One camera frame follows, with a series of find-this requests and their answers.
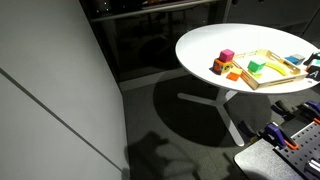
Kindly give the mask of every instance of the blue block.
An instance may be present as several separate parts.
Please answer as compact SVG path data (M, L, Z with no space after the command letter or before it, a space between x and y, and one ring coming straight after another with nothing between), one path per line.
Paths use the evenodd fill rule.
M292 56L289 56L289 57L285 57L286 60L290 61L292 64L299 64L300 63L300 60L295 58L295 57L292 57Z

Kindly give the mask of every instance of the floor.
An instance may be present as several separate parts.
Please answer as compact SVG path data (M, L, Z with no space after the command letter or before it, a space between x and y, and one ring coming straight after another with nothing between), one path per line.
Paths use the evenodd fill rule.
M246 179L233 157L248 138L237 147L215 108L178 99L179 92L215 98L217 88L187 75L123 92L132 180ZM239 93L225 107L235 124L245 120L259 130L283 122L270 109L275 101L290 108L319 99L315 86L285 95Z

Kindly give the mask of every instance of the blue part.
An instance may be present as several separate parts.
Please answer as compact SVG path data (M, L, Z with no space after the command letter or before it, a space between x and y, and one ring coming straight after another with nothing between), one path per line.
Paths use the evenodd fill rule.
M295 65L299 64L299 62L300 62L299 59L297 59L297 58L295 58L295 57L292 57L292 56L290 56L290 57L285 57L285 59L288 60L288 61L290 61L292 64L295 64Z
M280 148L284 148L287 146L282 136L281 130L277 126L273 124L268 124L265 130L269 135L271 135L274 138L274 140L280 146Z
M311 106L314 110L316 110L318 113L320 113L320 103L317 103L315 101L308 101L306 104Z

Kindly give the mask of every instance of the wooden tray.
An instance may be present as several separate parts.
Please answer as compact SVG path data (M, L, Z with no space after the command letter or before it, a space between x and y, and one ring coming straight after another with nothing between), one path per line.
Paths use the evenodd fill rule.
M248 64L250 60L263 59L265 61L272 61L277 63L286 71L286 75L282 75L275 69L264 67L261 70L262 76L258 79L248 72ZM264 88L284 83L299 81L307 76L305 70L300 69L298 66L292 64L290 61L280 58L280 56L265 49L259 49L253 52L243 54L235 54L233 57L233 64L243 69L241 78L253 89Z

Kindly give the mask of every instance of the table base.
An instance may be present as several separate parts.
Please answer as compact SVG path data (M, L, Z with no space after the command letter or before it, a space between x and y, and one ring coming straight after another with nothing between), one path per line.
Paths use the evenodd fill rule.
M216 100L211 100L211 99L202 98L202 97L193 96L193 95L184 94L184 93L179 93L178 97L180 99L216 107L236 145L244 146L244 141L238 129L234 125L232 119L230 118L229 114L227 113L226 109L223 106L228 100L230 100L236 94L237 94L236 91L219 88L219 92Z

